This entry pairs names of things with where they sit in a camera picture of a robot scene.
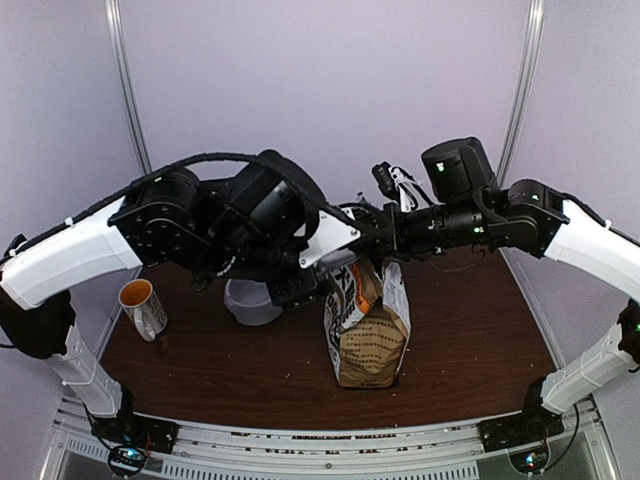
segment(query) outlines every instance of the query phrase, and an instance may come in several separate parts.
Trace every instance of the wooden table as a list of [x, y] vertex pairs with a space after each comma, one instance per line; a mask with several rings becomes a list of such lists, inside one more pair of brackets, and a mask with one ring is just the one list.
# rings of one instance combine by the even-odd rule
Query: wooden table
[[[434, 259], [473, 264], [466, 250]], [[181, 420], [286, 429], [430, 424], [518, 410], [527, 386], [552, 371], [538, 328], [501, 255], [443, 273], [403, 265], [413, 332], [399, 384], [344, 390], [329, 360], [322, 305], [263, 327], [238, 325], [224, 282], [190, 290], [190, 274], [145, 271], [169, 316], [154, 343], [122, 317], [102, 364], [134, 393], [136, 410]]]

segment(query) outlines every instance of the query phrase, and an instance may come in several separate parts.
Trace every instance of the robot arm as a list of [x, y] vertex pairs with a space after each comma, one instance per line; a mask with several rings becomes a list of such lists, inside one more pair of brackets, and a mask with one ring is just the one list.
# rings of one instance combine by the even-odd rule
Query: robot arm
[[[235, 177], [205, 182], [186, 168], [218, 159], [249, 164]], [[422, 160], [441, 203], [432, 205], [402, 169], [381, 164], [374, 176], [394, 200], [382, 211], [329, 205], [300, 167], [273, 151], [197, 156], [165, 167], [49, 235], [13, 244], [1, 270], [0, 326], [80, 396], [100, 436], [124, 443], [142, 435], [143, 444], [152, 437], [157, 450], [170, 451], [165, 437], [175, 438], [175, 425], [134, 415], [131, 393], [84, 345], [70, 287], [172, 261], [192, 272], [198, 291], [221, 277], [264, 281], [274, 304], [296, 308], [321, 298], [327, 271], [359, 254], [410, 260], [475, 244], [562, 261], [640, 299], [640, 248], [573, 197], [533, 180], [501, 191], [475, 138], [440, 144]], [[639, 310], [632, 302], [602, 341], [530, 387], [522, 414], [509, 425], [516, 438], [502, 442], [501, 431], [514, 430], [505, 421], [485, 425], [491, 439], [485, 448], [529, 440], [532, 421], [557, 433], [571, 405], [637, 366]]]

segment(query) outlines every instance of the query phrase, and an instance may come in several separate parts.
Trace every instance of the cable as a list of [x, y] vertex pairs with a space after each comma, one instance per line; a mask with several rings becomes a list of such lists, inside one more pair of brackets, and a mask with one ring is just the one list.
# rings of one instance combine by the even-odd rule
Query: cable
[[567, 448], [564, 449], [564, 452], [562, 452], [562, 454], [558, 458], [556, 458], [556, 460], [551, 465], [542, 469], [545, 473], [551, 470], [552, 468], [554, 468], [556, 465], [558, 465], [558, 463], [560, 463], [560, 461], [567, 454], [567, 452], [571, 448], [571, 445], [573, 445], [573, 442], [578, 436], [578, 431], [580, 430], [580, 411], [578, 410], [578, 405], [576, 405], [575, 403], [573, 404], [573, 409], [576, 412], [576, 428], [573, 430], [573, 435], [571, 435], [571, 440], [569, 440], [569, 443], [567, 444]]
[[427, 260], [427, 262], [429, 262], [429, 265], [431, 266], [431, 268], [433, 268], [434, 270], [437, 270], [438, 272], [443, 272], [443, 273], [463, 272], [465, 270], [470, 270], [472, 268], [477, 267], [478, 265], [480, 265], [484, 261], [484, 259], [487, 256], [486, 250], [474, 250], [474, 247], [476, 247], [476, 245], [471, 247], [471, 252], [474, 255], [481, 255], [481, 258], [476, 263], [473, 263], [471, 265], [465, 265], [464, 267], [456, 267], [456, 268], [441, 268], [441, 267], [438, 267], [437, 265], [435, 265], [431, 261], [431, 258], [435, 255], [433, 253], [430, 253], [429, 255], [427, 255], [426, 260]]

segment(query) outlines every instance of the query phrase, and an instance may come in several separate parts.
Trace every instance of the black cable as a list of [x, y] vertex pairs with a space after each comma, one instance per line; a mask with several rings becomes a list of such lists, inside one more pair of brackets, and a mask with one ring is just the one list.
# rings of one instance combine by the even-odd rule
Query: black cable
[[480, 250], [478, 252], [473, 252], [475, 255], [480, 254], [481, 258], [480, 260], [478, 260], [476, 263], [472, 263], [471, 265], [465, 265], [464, 267], [455, 267], [455, 268], [441, 268], [438, 267], [437, 265], [435, 265], [432, 261], [431, 258], [433, 258], [434, 254], [430, 253], [427, 256], [427, 261], [429, 262], [429, 265], [431, 266], [431, 268], [433, 268], [434, 270], [437, 270], [438, 272], [443, 272], [443, 273], [453, 273], [453, 272], [464, 272], [465, 270], [471, 270], [472, 268], [477, 267], [478, 265], [480, 265], [485, 257], [487, 256], [487, 252], [485, 250]]
[[471, 246], [471, 253], [473, 253], [474, 255], [481, 255], [480, 260], [478, 260], [476, 263], [473, 263], [471, 265], [465, 265], [464, 267], [455, 267], [455, 268], [441, 268], [438, 267], [437, 265], [435, 265], [431, 259], [436, 256], [437, 254], [434, 253], [429, 253], [427, 254], [427, 258], [421, 258], [415, 255], [411, 255], [411, 258], [413, 258], [414, 260], [419, 260], [421, 262], [424, 262], [425, 260], [427, 262], [429, 262], [429, 265], [431, 266], [431, 268], [433, 268], [434, 270], [437, 270], [438, 272], [442, 272], [442, 273], [453, 273], [453, 272], [463, 272], [465, 270], [470, 270], [472, 268], [477, 267], [478, 265], [480, 265], [484, 259], [487, 257], [487, 251], [486, 250], [478, 250], [476, 247], [478, 247], [479, 245], [472, 245]]
[[571, 448], [571, 445], [573, 445], [573, 442], [578, 436], [578, 431], [580, 430], [580, 411], [578, 410], [578, 405], [576, 405], [575, 403], [573, 404], [573, 409], [576, 412], [576, 428], [573, 430], [573, 435], [571, 435], [571, 440], [569, 440], [567, 448], [564, 449], [564, 452], [562, 452], [562, 454], [558, 458], [556, 458], [556, 460], [551, 465], [543, 469], [545, 473], [551, 470], [552, 468], [554, 468], [556, 465], [558, 465], [558, 463], [560, 463], [560, 461], [565, 457], [565, 455]]

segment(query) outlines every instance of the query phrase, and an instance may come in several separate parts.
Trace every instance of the white wall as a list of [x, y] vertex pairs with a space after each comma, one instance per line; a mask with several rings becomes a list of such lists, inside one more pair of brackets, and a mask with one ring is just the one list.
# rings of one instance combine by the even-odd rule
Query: white wall
[[[139, 175], [102, 0], [0, 1], [0, 249]], [[96, 348], [122, 275], [73, 290]], [[6, 337], [0, 332], [0, 342]], [[0, 477], [32, 479], [62, 395], [41, 361], [0, 350]]]
[[[532, 96], [509, 175], [572, 192], [640, 238], [640, 3], [546, 2]], [[571, 267], [517, 256], [564, 359], [617, 320], [618, 291]], [[624, 479], [638, 478], [640, 377], [596, 395]]]
[[121, 3], [155, 168], [274, 148], [340, 202], [377, 197], [384, 159], [426, 180], [420, 154], [450, 138], [480, 137], [497, 166], [527, 1]]

